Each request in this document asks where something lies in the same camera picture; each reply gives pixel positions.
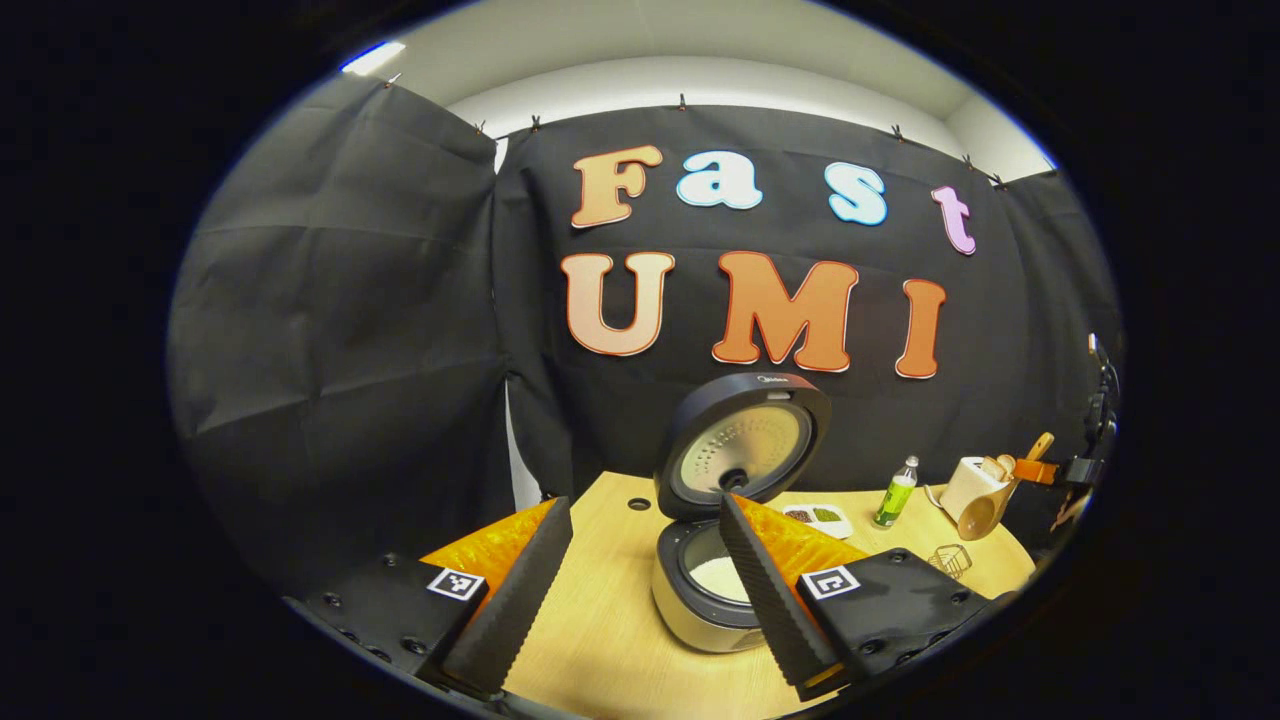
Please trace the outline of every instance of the rice cooker lid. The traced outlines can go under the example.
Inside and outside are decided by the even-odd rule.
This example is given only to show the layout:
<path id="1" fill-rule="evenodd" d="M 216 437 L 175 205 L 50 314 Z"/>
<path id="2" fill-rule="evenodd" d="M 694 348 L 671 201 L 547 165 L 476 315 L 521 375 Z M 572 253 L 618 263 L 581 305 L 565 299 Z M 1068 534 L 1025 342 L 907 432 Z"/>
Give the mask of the rice cooker lid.
<path id="1" fill-rule="evenodd" d="M 676 520 L 707 520 L 721 496 L 768 502 L 813 459 L 831 401 L 799 375 L 737 373 L 691 392 L 676 409 L 654 471 L 658 509 Z"/>

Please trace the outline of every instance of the ceiling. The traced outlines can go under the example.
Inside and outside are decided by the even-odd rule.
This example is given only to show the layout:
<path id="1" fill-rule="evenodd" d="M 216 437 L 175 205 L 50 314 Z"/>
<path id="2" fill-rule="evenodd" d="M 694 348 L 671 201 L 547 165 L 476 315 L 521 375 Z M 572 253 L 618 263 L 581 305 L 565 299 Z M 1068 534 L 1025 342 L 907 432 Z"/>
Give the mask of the ceiling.
<path id="1" fill-rule="evenodd" d="M 916 51 L 806 0 L 483 0 L 401 35 L 376 74 L 452 105 L 573 65 L 717 56 L 823 74 L 947 119 L 974 91 Z"/>

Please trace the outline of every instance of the rice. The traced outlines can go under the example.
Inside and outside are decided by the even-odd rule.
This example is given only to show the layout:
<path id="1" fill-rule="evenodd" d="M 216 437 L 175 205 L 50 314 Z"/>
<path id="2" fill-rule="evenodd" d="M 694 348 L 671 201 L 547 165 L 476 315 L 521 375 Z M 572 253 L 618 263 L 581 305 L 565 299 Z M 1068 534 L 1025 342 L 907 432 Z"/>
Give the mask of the rice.
<path id="1" fill-rule="evenodd" d="M 721 597 L 750 602 L 746 597 L 746 588 L 742 587 L 742 579 L 737 577 L 737 569 L 733 568 L 732 557 L 708 560 L 690 570 L 689 575 L 695 583 Z"/>

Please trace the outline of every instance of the orange letter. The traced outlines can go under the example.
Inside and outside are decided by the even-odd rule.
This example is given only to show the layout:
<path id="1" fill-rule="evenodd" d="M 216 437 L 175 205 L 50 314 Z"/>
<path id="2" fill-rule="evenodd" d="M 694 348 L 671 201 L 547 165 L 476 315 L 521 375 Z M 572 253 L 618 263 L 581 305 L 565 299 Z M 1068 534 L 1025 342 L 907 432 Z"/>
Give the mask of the orange letter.
<path id="1" fill-rule="evenodd" d="M 826 373 L 849 369 L 845 323 L 858 270 L 844 263 L 818 263 L 809 269 L 792 299 L 768 255 L 726 252 L 719 265 L 728 273 L 728 319 L 724 340 L 712 348 L 712 357 L 744 365 L 759 360 L 760 348 L 751 342 L 751 332 L 759 325 L 774 365 L 786 360 L 804 332 L 796 365 Z"/>
<path id="2" fill-rule="evenodd" d="M 929 281 L 906 281 L 902 292 L 911 305 L 911 319 L 906 325 L 906 350 L 895 369 L 904 378 L 928 379 L 938 372 L 933 346 L 938 340 L 938 307 L 947 301 L 947 291 Z"/>
<path id="3" fill-rule="evenodd" d="M 631 327 L 616 331 L 604 324 L 604 275 L 613 269 L 608 255 L 584 252 L 561 263 L 568 275 L 568 332 L 582 347 L 600 355 L 635 355 L 649 348 L 662 329 L 662 282 L 676 266 L 666 252 L 627 255 L 636 274 L 636 310 Z"/>
<path id="4" fill-rule="evenodd" d="M 631 206 L 618 201 L 618 188 L 627 191 L 628 197 L 639 197 L 644 192 L 644 163 L 653 168 L 662 163 L 662 152 L 653 145 L 591 155 L 573 163 L 573 169 L 582 173 L 582 206 L 570 220 L 575 228 L 591 228 L 616 223 L 631 217 Z M 618 165 L 626 169 L 618 172 Z"/>

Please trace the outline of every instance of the wire basket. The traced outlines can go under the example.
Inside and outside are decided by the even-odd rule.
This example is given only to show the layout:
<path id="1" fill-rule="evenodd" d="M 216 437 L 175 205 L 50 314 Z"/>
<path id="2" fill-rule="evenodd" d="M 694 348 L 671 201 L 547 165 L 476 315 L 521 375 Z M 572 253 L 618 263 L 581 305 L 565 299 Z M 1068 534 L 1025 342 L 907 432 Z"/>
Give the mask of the wire basket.
<path id="1" fill-rule="evenodd" d="M 929 556 L 929 565 L 942 570 L 952 579 L 959 579 L 964 571 L 973 568 L 973 559 L 963 544 L 945 544 L 933 551 Z"/>

